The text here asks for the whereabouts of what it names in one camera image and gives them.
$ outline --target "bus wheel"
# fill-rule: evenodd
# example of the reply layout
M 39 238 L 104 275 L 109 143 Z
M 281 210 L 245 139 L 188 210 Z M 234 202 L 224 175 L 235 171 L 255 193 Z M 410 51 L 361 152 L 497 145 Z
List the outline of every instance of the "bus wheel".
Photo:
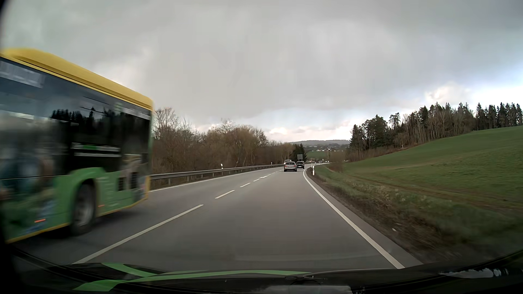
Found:
M 89 232 L 96 217 L 96 193 L 90 184 L 82 184 L 76 193 L 70 232 L 81 235 Z

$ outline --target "forest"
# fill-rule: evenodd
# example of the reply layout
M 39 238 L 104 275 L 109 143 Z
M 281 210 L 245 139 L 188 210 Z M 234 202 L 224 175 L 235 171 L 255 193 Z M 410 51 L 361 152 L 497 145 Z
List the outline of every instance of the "forest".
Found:
M 153 174 L 283 163 L 299 148 L 230 120 L 197 131 L 170 107 L 156 111 L 153 137 Z
M 428 141 L 461 135 L 474 130 L 514 127 L 523 125 L 519 104 L 501 103 L 476 110 L 460 103 L 458 108 L 431 105 L 400 116 L 390 115 L 388 120 L 376 115 L 361 125 L 354 125 L 345 159 L 358 161 L 426 143 Z

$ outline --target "sky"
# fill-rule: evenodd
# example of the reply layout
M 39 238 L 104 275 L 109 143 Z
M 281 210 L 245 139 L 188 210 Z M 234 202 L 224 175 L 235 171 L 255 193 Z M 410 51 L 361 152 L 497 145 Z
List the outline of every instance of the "sky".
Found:
M 523 104 L 523 1 L 12 0 L 0 41 L 280 141 L 432 103 Z

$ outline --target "gray cloud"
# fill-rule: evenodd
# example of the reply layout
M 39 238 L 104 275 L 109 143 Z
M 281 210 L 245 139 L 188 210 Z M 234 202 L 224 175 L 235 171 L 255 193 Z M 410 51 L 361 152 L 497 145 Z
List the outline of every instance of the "gray cloud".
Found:
M 14 1 L 6 46 L 55 53 L 195 124 L 389 109 L 523 70 L 523 2 Z

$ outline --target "car rear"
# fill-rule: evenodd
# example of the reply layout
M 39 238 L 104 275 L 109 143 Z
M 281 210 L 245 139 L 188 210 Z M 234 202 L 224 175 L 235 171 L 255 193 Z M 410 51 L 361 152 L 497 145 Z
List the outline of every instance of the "car rear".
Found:
M 286 171 L 295 171 L 295 172 L 297 172 L 298 171 L 298 166 L 296 165 L 296 162 L 293 162 L 293 161 L 285 162 L 285 164 L 283 165 L 283 171 L 284 172 L 286 172 Z

